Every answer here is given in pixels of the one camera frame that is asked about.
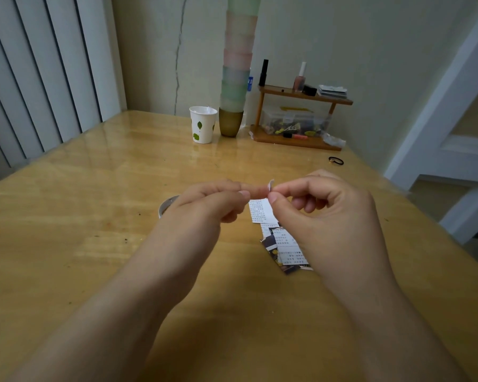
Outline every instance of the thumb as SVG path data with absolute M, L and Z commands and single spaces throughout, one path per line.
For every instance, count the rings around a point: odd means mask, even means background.
M 210 194 L 199 202 L 204 206 L 204 212 L 207 216 L 220 220 L 230 212 L 242 213 L 250 198 L 250 192 L 246 190 L 240 192 L 226 191 Z
M 298 238 L 306 230 L 309 217 L 297 210 L 289 200 L 278 192 L 270 192 L 268 200 L 276 219 L 294 238 Z

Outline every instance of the fingernail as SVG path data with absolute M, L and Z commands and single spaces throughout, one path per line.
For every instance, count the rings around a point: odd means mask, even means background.
M 276 195 L 274 192 L 270 192 L 268 194 L 268 200 L 270 204 L 274 204 L 274 202 L 278 199 L 278 195 Z
M 251 199 L 251 194 L 249 191 L 247 190 L 239 190 L 239 193 L 241 193 L 243 195 L 243 197 L 245 199 L 247 199 L 248 201 Z

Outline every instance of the white paper cup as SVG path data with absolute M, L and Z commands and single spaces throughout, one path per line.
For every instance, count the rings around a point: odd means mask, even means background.
M 217 110 L 212 107 L 190 107 L 194 142 L 198 144 L 210 144 L 212 142 L 212 132 L 214 131 L 214 123 L 216 123 L 216 114 Z

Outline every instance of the clear plastic box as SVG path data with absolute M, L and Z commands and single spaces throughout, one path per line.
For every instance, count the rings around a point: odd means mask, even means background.
M 321 136 L 326 130 L 326 121 L 305 108 L 273 107 L 262 108 L 261 127 L 270 135 L 283 133 Z

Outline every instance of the stacked plastic cups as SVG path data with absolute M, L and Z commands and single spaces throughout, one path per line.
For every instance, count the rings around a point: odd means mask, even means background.
M 222 135 L 236 136 L 241 125 L 260 5 L 261 0 L 228 0 L 220 96 Z

